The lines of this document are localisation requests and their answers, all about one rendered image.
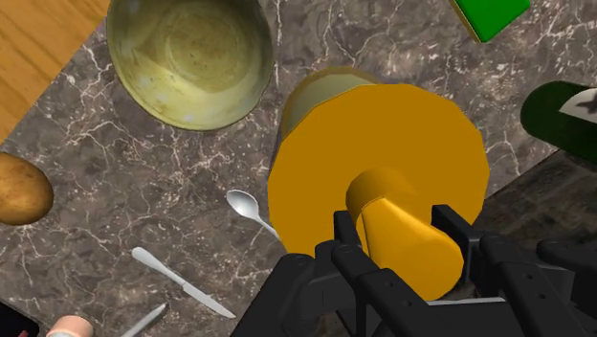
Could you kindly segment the brown potato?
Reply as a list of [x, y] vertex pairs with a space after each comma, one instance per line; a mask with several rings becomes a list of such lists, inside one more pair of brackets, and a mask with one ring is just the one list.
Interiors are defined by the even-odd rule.
[[0, 151], [0, 223], [32, 224], [54, 204], [53, 187], [42, 170]]

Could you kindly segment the green box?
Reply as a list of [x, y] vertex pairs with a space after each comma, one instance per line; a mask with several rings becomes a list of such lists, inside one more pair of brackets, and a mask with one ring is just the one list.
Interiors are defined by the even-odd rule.
[[449, 0], [477, 42], [486, 43], [530, 8], [530, 0]]

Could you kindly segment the pink cylinder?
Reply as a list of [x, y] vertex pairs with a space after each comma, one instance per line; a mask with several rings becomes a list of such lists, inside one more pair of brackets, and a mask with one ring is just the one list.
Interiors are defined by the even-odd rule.
[[66, 315], [53, 324], [45, 337], [93, 337], [93, 334], [93, 326], [87, 320], [76, 315]]

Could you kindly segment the olive green bowl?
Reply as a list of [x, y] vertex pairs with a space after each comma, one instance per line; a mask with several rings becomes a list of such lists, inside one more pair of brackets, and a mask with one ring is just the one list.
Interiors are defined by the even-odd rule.
[[259, 0], [111, 0], [105, 22], [119, 80], [147, 113], [188, 130], [248, 115], [274, 68]]

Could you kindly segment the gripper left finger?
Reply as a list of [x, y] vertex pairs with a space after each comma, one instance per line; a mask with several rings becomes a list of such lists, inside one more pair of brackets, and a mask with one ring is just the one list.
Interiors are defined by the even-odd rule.
[[314, 256], [286, 254], [243, 314], [232, 337], [315, 337], [337, 312], [351, 337], [439, 337], [434, 308], [360, 247], [347, 211], [334, 213], [334, 238]]

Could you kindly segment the silver knife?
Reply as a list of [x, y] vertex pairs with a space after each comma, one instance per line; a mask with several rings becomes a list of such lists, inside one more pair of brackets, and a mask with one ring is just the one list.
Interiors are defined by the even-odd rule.
[[209, 295], [205, 294], [200, 289], [193, 286], [191, 283], [183, 279], [181, 276], [176, 274], [174, 271], [170, 270], [166, 267], [162, 262], [160, 262], [157, 258], [155, 258], [151, 253], [146, 251], [142, 247], [135, 247], [131, 251], [132, 257], [141, 262], [142, 264], [146, 265], [149, 268], [152, 268], [172, 281], [179, 284], [183, 291], [190, 295], [193, 299], [197, 300], [210, 310], [216, 312], [217, 314], [224, 316], [229, 319], [234, 319], [235, 315], [229, 311], [224, 305], [219, 303], [218, 301], [211, 298]]

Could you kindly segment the silver spoon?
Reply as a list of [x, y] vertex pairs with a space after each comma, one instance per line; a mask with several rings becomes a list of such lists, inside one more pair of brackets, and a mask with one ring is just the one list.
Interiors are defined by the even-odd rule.
[[239, 215], [257, 222], [276, 239], [279, 239], [276, 230], [261, 218], [258, 202], [251, 194], [241, 190], [230, 190], [226, 193], [226, 200]]

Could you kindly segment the dark green bottle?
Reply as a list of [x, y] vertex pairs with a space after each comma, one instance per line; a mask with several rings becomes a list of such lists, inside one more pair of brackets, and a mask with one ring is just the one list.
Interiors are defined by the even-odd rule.
[[545, 83], [525, 99], [520, 122], [531, 136], [597, 165], [597, 87]]

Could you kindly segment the black phone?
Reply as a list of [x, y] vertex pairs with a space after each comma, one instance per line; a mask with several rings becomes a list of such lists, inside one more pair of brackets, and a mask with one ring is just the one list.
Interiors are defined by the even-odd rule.
[[0, 337], [37, 337], [39, 325], [31, 318], [0, 302]]

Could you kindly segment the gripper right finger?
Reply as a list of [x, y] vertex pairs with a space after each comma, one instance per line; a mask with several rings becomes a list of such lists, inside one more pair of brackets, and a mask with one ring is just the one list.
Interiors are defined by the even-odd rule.
[[447, 205], [431, 208], [431, 225], [457, 243], [461, 279], [481, 294], [440, 309], [455, 337], [597, 337], [597, 247], [546, 239], [525, 253]]

